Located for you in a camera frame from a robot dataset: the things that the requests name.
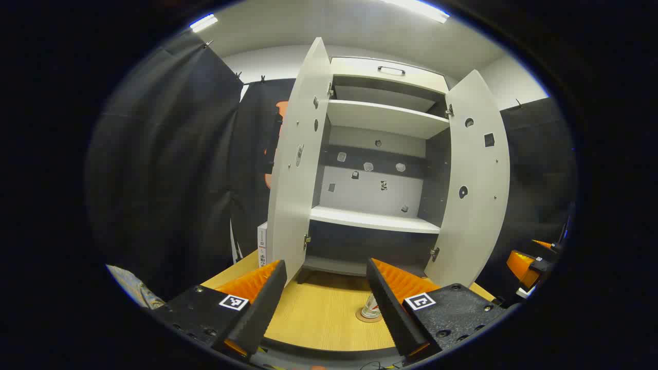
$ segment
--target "cabinet door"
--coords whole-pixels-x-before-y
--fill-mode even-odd
[[[286,262],[286,284],[306,256],[304,235],[309,231],[331,80],[329,56],[322,39],[316,38],[290,94],[272,169],[266,253],[269,261]]]
[[[494,97],[476,70],[445,96],[450,116],[451,166],[435,261],[425,273],[436,284],[470,286],[500,233],[509,193],[509,150]]]

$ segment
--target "cabinet shelf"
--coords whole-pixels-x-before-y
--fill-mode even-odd
[[[311,220],[378,230],[438,234],[440,228],[418,217],[396,217],[329,208],[318,205],[311,209]]]
[[[429,139],[450,126],[438,116],[391,105],[330,100],[327,115],[334,126],[364,128]]]

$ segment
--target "wooden surface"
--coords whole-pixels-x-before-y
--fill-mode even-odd
[[[450,126],[450,121],[438,116],[362,101],[330,100],[327,115],[334,126],[384,131],[425,140]]]
[[[217,274],[202,285],[216,288],[258,267],[258,253]],[[493,297],[473,284],[471,290]],[[386,323],[364,323],[355,317],[370,294],[363,277],[313,272],[304,284],[290,282],[281,295],[267,338],[296,346],[333,351],[379,350],[394,347]]]

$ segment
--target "wooden table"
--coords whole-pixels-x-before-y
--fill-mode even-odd
[[[258,253],[210,278],[202,285],[216,288],[258,268]],[[470,287],[483,298],[494,297],[473,283]],[[332,351],[379,350],[394,347],[384,320],[364,323],[355,317],[368,299],[370,286],[364,277],[316,271],[304,284],[291,281],[265,336],[296,346]]]

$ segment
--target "fabric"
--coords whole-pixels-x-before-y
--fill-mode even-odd
[[[265,174],[272,173],[272,164],[265,150],[276,148],[281,125],[277,104],[288,101],[294,84],[294,78],[251,84],[238,108],[229,168],[233,236],[242,255],[256,250],[256,229],[267,221],[270,189]]]
[[[166,301],[232,264],[240,183],[228,158],[242,86],[185,32],[126,77],[96,124],[86,186],[97,245]]]
[[[114,276],[114,279],[119,285],[121,285],[121,288],[123,288],[126,294],[138,305],[150,309],[156,309],[165,304],[165,301],[158,298],[130,271],[110,265],[107,265],[107,269],[112,273],[112,276]]]
[[[512,250],[555,262],[557,254],[532,240],[556,242],[576,197],[576,162],[569,126],[552,98],[500,112],[510,159],[509,198],[493,252],[476,282],[507,305],[518,278],[507,266]]]

